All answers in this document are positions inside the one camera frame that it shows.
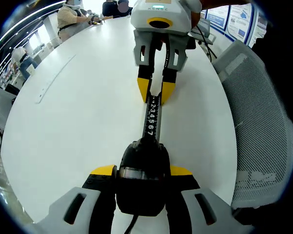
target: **woman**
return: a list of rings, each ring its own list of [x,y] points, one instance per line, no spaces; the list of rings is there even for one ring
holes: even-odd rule
[[[81,12],[81,2],[81,0],[67,0],[58,11],[58,35],[62,42],[89,27],[89,22],[100,21],[95,15],[86,17]]]

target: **yellow ring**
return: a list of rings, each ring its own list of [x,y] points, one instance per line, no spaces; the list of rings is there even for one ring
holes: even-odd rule
[[[160,18],[160,17],[149,18],[147,20],[147,23],[150,24],[152,21],[161,21],[161,22],[168,23],[170,27],[172,26],[172,21],[170,21],[170,20],[168,20],[166,18]]]

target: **black cable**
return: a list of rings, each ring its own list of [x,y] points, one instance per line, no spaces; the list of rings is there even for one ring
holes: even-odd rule
[[[133,216],[132,221],[131,221],[131,223],[129,224],[127,230],[125,231],[125,234],[130,234],[131,229],[132,229],[133,226],[135,225],[137,219],[138,219],[138,215],[135,214],[135,215]]]
[[[209,48],[209,50],[211,51],[211,53],[214,55],[215,59],[217,58],[216,54]]]
[[[208,44],[207,44],[207,42],[206,42],[206,40],[205,40],[205,37],[204,37],[204,35],[203,35],[201,29],[199,28],[199,26],[196,26],[196,27],[197,27],[197,29],[200,31],[200,33],[201,33],[201,35],[202,35],[202,37],[203,37],[203,40],[204,40],[205,46],[207,47],[207,50],[209,51],[209,60],[210,60],[210,62],[211,62],[211,53],[210,53],[210,50],[209,50],[209,46],[208,46]]]

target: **table surface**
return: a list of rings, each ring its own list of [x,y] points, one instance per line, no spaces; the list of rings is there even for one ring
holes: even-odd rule
[[[57,47],[19,93],[5,126],[1,157],[10,184],[35,222],[97,167],[119,165],[126,147],[142,136],[146,104],[137,85],[129,18],[89,27]],[[166,50],[155,55],[152,94],[161,89]],[[193,172],[231,204],[236,140],[230,107],[201,47],[187,51],[176,89],[162,108],[160,142],[173,165]],[[56,77],[40,103],[42,87]],[[112,233],[131,215],[115,211]],[[168,233],[163,210],[140,217],[133,233]]]

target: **gray mesh chair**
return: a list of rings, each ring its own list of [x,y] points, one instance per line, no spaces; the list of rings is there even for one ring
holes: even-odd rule
[[[237,178],[231,206],[276,202],[293,170],[293,124],[263,61],[236,40],[213,66],[231,108]]]
[[[210,33],[210,21],[208,19],[200,19],[197,26],[201,29],[203,35],[201,35],[201,32],[194,27],[190,32],[191,36],[201,42],[204,42],[204,37],[207,44],[213,45],[216,40],[216,36]]]

